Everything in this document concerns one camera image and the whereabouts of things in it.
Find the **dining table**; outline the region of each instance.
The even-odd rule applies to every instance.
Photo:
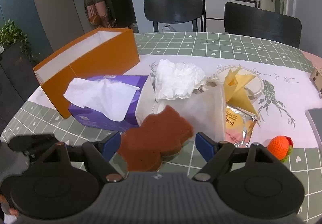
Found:
[[[265,83],[263,95],[254,107],[261,109],[261,120],[253,130],[251,142],[267,141],[276,135],[289,135],[294,149],[284,165],[302,182],[305,198],[298,215],[306,223],[322,216],[321,154],[310,128],[305,110],[322,107],[318,91],[310,82],[315,66],[322,58],[282,43],[260,38],[209,32],[155,32],[134,34],[140,63],[128,75],[149,75],[160,59],[193,62],[206,75],[226,65],[242,65],[257,73]],[[39,87],[24,103],[1,134],[1,141],[13,136],[54,133],[59,141],[82,145],[107,137],[110,131],[86,127],[74,117],[63,119]],[[126,174],[126,163],[119,154],[110,160],[120,174]],[[159,172],[185,172],[194,176],[204,165],[194,138],[186,141],[181,152],[164,161]],[[85,170],[84,163],[72,162]],[[244,164],[236,163],[233,169]]]

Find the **green plant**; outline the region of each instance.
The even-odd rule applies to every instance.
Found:
[[[24,53],[31,61],[34,61],[27,34],[23,33],[23,31],[14,24],[14,21],[9,19],[0,29],[0,45],[10,47],[16,42],[21,43],[21,52]]]

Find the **foil wrapper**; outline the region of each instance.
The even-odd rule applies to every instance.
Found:
[[[236,147],[247,147],[257,122],[256,115],[234,107],[226,106],[226,140]]]

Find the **chair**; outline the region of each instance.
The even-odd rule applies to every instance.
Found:
[[[202,0],[144,0],[145,17],[153,21],[155,32],[159,31],[158,23],[180,24],[190,21],[193,31],[197,32],[197,19],[202,12]]]
[[[232,34],[273,40],[298,48],[302,23],[297,18],[279,13],[226,3],[225,30]]]

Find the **chair leg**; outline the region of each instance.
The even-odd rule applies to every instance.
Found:
[[[158,23],[157,22],[153,22],[153,30],[155,32],[158,32],[159,31],[159,27],[158,27]]]
[[[197,32],[198,31],[197,19],[195,19],[195,20],[192,21],[192,30],[194,32]]]

